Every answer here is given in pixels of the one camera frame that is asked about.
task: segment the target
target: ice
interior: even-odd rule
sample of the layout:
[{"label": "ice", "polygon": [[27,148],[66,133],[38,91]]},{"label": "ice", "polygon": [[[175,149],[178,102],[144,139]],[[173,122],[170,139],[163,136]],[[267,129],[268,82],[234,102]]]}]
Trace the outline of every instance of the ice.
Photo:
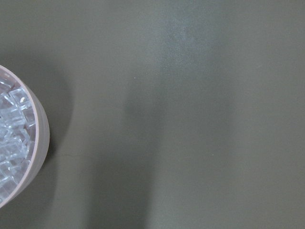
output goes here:
[{"label": "ice", "polygon": [[0,78],[0,203],[22,180],[35,145],[31,102],[17,83]]},{"label": "ice", "polygon": [[8,92],[14,86],[14,82],[9,79],[0,78],[0,92]]},{"label": "ice", "polygon": [[21,110],[31,106],[30,100],[23,88],[17,88],[10,91],[9,95],[16,101],[17,106],[20,107]]},{"label": "ice", "polygon": [[26,120],[25,122],[26,126],[27,127],[33,126],[35,124],[35,116],[32,107],[27,107],[23,109],[22,112]]},{"label": "ice", "polygon": [[2,109],[17,107],[15,101],[7,94],[1,93],[0,94],[0,107]]},{"label": "ice", "polygon": [[18,107],[11,107],[0,110],[0,115],[6,126],[10,128],[18,127],[26,123],[26,119]]}]

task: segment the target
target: bowl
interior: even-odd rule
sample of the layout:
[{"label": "bowl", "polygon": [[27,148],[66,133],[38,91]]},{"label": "bowl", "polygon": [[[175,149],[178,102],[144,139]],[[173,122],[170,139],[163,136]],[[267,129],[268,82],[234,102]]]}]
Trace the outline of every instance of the bowl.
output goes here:
[{"label": "bowl", "polygon": [[49,140],[41,103],[21,79],[0,65],[0,208],[35,178]]}]

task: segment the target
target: bowl rim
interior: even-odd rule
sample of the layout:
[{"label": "bowl rim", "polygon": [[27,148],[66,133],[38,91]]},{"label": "bowl rim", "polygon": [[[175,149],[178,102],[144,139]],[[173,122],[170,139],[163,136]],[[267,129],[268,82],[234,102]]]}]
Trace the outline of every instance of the bowl rim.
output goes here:
[{"label": "bowl rim", "polygon": [[34,143],[34,149],[33,149],[33,153],[32,153],[32,156],[31,156],[30,164],[29,164],[28,168],[26,169],[25,173],[23,174],[23,177],[22,177],[21,181],[17,184],[17,186],[9,194],[9,196],[6,197],[5,199],[3,199],[2,202],[0,203],[0,208],[1,208],[15,197],[15,195],[18,193],[18,191],[22,188],[23,183],[25,182],[27,176],[29,175],[29,173],[31,171],[31,168],[33,166],[33,159],[37,155],[37,144],[38,144],[38,141],[40,139],[40,134],[39,134],[40,133],[40,131],[39,131],[40,122],[39,122],[39,119],[38,119],[36,104],[35,104],[34,99],[31,95],[28,87],[26,86],[26,84],[18,76],[16,76],[13,72],[11,72],[9,69],[3,67],[2,65],[0,65],[0,69],[3,70],[5,73],[7,73],[15,81],[17,81],[19,83],[19,85],[24,89],[24,91],[26,92],[26,94],[27,94],[27,96],[28,96],[28,98],[31,102],[31,105],[32,105],[32,108],[33,108],[33,111],[34,111],[34,117],[35,117],[35,143]]}]

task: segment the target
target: gray surface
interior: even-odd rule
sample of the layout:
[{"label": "gray surface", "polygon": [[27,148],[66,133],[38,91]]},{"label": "gray surface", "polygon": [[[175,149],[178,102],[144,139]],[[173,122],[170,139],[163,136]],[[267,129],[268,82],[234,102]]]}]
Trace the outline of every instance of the gray surface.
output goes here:
[{"label": "gray surface", "polygon": [[41,100],[51,148],[0,228],[304,228],[304,12],[2,2],[0,64]]}]

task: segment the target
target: gray table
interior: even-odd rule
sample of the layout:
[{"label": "gray table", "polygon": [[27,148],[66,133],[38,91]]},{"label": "gray table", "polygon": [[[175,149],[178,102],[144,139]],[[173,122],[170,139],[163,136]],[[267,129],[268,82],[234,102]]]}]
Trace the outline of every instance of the gray table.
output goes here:
[{"label": "gray table", "polygon": [[305,2],[3,1],[51,145],[1,229],[305,224]]}]

